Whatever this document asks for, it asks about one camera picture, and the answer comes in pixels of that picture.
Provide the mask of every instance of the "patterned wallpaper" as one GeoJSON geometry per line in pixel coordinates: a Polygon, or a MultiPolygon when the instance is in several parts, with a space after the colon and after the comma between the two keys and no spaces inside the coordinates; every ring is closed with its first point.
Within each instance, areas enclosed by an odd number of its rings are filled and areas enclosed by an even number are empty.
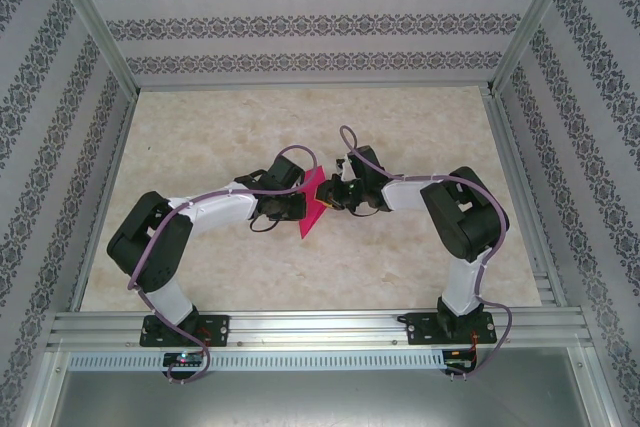
{"type": "Polygon", "coordinates": [[[128,100],[70,0],[0,0],[0,426],[69,307],[128,100]]]}
{"type": "Polygon", "coordinates": [[[142,86],[489,80],[531,0],[94,0],[142,86]]]}
{"type": "Polygon", "coordinates": [[[639,4],[553,0],[501,93],[623,425],[640,425],[639,4]]]}

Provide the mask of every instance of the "wire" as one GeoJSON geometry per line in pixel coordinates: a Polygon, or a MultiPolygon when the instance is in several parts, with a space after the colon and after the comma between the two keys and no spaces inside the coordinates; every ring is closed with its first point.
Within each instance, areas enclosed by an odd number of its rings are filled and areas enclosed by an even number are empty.
{"type": "Polygon", "coordinates": [[[307,178],[304,182],[302,182],[302,184],[296,187],[292,187],[290,189],[285,189],[285,190],[254,190],[254,189],[217,190],[214,192],[208,192],[206,194],[199,195],[198,197],[194,197],[193,199],[187,202],[184,202],[183,204],[180,204],[178,207],[174,208],[171,212],[169,212],[166,215],[164,219],[162,219],[162,222],[160,222],[160,225],[158,225],[158,228],[153,233],[153,236],[149,240],[149,243],[147,244],[144,251],[142,252],[142,255],[140,256],[140,259],[138,260],[138,263],[136,265],[136,268],[133,270],[133,273],[131,274],[131,279],[129,279],[129,283],[127,284],[127,290],[135,290],[136,292],[138,292],[138,295],[140,296],[142,301],[147,305],[147,307],[149,307],[151,312],[160,320],[160,322],[162,322],[164,325],[169,327],[174,332],[190,340],[191,342],[196,344],[198,347],[201,347],[206,357],[205,365],[202,368],[202,370],[196,372],[188,379],[176,379],[174,377],[171,377],[171,371],[173,370],[174,366],[177,364],[170,365],[169,369],[167,370],[167,378],[169,379],[169,382],[179,383],[179,384],[188,384],[203,377],[209,370],[209,367],[211,366],[211,352],[209,351],[209,348],[206,346],[204,342],[202,342],[197,337],[194,337],[190,333],[182,330],[180,327],[175,325],[173,322],[167,319],[164,315],[158,312],[155,306],[153,305],[153,303],[151,302],[151,300],[149,300],[149,298],[146,296],[146,294],[142,291],[140,286],[137,284],[138,277],[140,277],[140,274],[142,274],[143,270],[145,269],[145,264],[147,262],[147,259],[149,258],[149,255],[151,254],[151,251],[153,250],[154,245],[158,241],[160,234],[166,228],[167,224],[171,221],[171,219],[173,219],[176,215],[178,215],[182,210],[186,209],[187,207],[196,205],[199,202],[202,202],[203,200],[207,200],[212,197],[219,197],[222,195],[239,195],[239,194],[288,195],[288,194],[297,192],[301,189],[304,189],[307,185],[309,185],[313,181],[316,175],[316,172],[318,171],[318,159],[316,158],[316,155],[313,153],[311,149],[309,149],[308,147],[305,147],[304,145],[298,145],[298,144],[285,147],[278,153],[278,155],[276,155],[276,158],[285,154],[286,152],[289,152],[290,150],[304,150],[306,153],[309,154],[313,162],[313,168],[311,169],[311,174],[309,175],[309,178],[307,178]]]}
{"type": "Polygon", "coordinates": [[[356,214],[352,210],[349,210],[349,213],[351,215],[353,215],[354,217],[371,217],[372,215],[376,215],[378,212],[380,212],[380,209],[376,210],[375,212],[371,212],[370,214],[356,214]]]}
{"type": "Polygon", "coordinates": [[[256,233],[258,233],[258,234],[261,234],[262,232],[269,232],[270,230],[275,229],[275,228],[276,228],[276,226],[280,223],[280,221],[279,221],[279,220],[275,220],[275,221],[273,222],[273,224],[271,224],[271,225],[270,225],[269,227],[267,227],[266,229],[256,230],[256,229],[254,229],[254,228],[253,228],[253,224],[255,224],[255,223],[256,223],[256,220],[258,220],[258,217],[256,217],[255,219],[253,219],[253,220],[251,221],[251,223],[249,224],[249,228],[251,229],[251,232],[256,232],[256,233]]]}
{"type": "Polygon", "coordinates": [[[473,359],[471,360],[471,362],[475,362],[476,360],[478,360],[478,334],[476,334],[475,330],[471,331],[471,343],[472,346],[469,349],[469,352],[473,352],[473,359]]]}
{"type": "Polygon", "coordinates": [[[488,305],[489,307],[496,307],[504,310],[507,314],[507,325],[504,329],[504,333],[502,334],[502,337],[500,337],[500,340],[498,340],[498,343],[496,344],[494,349],[491,351],[491,353],[487,356],[487,358],[482,362],[482,364],[480,364],[476,369],[468,373],[466,376],[458,375],[457,377],[466,378],[466,377],[471,377],[472,375],[476,375],[495,358],[495,355],[498,353],[502,345],[507,340],[507,337],[511,332],[511,327],[513,326],[513,313],[511,312],[511,309],[509,307],[499,302],[490,302],[488,300],[485,300],[480,295],[480,285],[482,284],[482,278],[484,277],[484,273],[487,268],[487,263],[498,252],[498,249],[500,249],[500,247],[504,243],[504,238],[507,235],[507,219],[504,215],[504,211],[502,210],[502,207],[500,206],[498,201],[495,199],[495,197],[491,195],[485,188],[467,179],[454,177],[452,175],[419,175],[419,176],[407,177],[404,175],[394,175],[387,172],[382,167],[367,160],[360,152],[356,150],[358,147],[358,137],[356,136],[356,133],[353,131],[353,129],[348,125],[340,126],[340,137],[342,137],[342,141],[345,143],[345,145],[353,155],[355,155],[358,159],[360,159],[366,165],[371,167],[373,170],[388,177],[389,179],[400,180],[400,181],[417,181],[417,182],[420,182],[420,181],[440,182],[440,181],[446,180],[446,181],[452,181],[458,184],[466,185],[467,187],[470,187],[471,189],[475,190],[480,195],[482,195],[485,199],[487,199],[491,204],[491,206],[495,209],[496,213],[498,214],[498,219],[500,220],[500,236],[498,237],[498,241],[496,242],[496,245],[489,251],[489,253],[484,257],[484,259],[482,259],[482,263],[480,264],[480,268],[478,269],[478,276],[476,277],[476,283],[473,288],[473,293],[475,294],[476,298],[483,304],[488,305]],[[351,138],[353,139],[353,145],[347,139],[347,136],[345,135],[345,131],[349,132],[349,135],[351,135],[351,138]]]}
{"type": "Polygon", "coordinates": [[[207,347],[211,347],[211,332],[209,332],[207,329],[205,329],[204,327],[200,327],[198,330],[196,330],[196,333],[198,332],[202,332],[203,334],[205,334],[207,337],[205,337],[205,344],[207,347]]]}

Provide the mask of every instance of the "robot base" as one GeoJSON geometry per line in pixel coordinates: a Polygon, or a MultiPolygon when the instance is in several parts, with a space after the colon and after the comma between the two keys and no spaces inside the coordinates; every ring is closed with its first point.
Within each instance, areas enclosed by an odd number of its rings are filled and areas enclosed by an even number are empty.
{"type": "MultiPolygon", "coordinates": [[[[228,315],[198,315],[191,335],[207,347],[226,347],[229,337],[228,315]]],[[[197,347],[196,344],[165,326],[155,315],[147,315],[142,323],[141,347],[197,347]]]]}
{"type": "Polygon", "coordinates": [[[398,322],[406,325],[409,345],[465,345],[495,344],[498,341],[493,316],[482,312],[482,305],[467,315],[456,317],[455,324],[449,324],[447,332],[442,327],[443,310],[438,300],[438,312],[412,312],[398,317],[398,322]]]}

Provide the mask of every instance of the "enclosure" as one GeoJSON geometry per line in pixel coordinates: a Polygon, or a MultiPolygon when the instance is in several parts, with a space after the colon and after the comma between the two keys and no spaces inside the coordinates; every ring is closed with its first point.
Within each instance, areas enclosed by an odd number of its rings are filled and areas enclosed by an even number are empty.
{"type": "Polygon", "coordinates": [[[640,425],[639,33],[640,0],[0,0],[0,425],[640,425]],[[345,123],[504,206],[495,360],[450,379],[469,346],[397,321],[446,283],[424,213],[327,211],[303,240],[190,242],[178,278],[226,347],[169,385],[113,232],[289,144],[330,175],[345,123]]]}

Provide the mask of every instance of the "beige marble floor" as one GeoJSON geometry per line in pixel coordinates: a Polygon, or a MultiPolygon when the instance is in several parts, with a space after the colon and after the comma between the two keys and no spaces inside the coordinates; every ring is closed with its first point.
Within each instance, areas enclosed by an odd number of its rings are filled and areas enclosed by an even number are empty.
{"type": "MultiPolygon", "coordinates": [[[[268,168],[292,143],[313,149],[330,175],[346,153],[343,123],[390,171],[472,167],[512,223],[483,294],[512,306],[540,305],[482,100],[469,87],[143,93],[82,309],[146,310],[105,252],[141,194],[214,190],[268,168]]],[[[304,154],[291,158],[310,167],[304,154]]],[[[448,259],[424,213],[360,219],[327,211],[304,240],[297,223],[264,234],[243,223],[202,235],[188,244],[177,275],[201,310],[427,308],[444,287],[448,259]]]]}

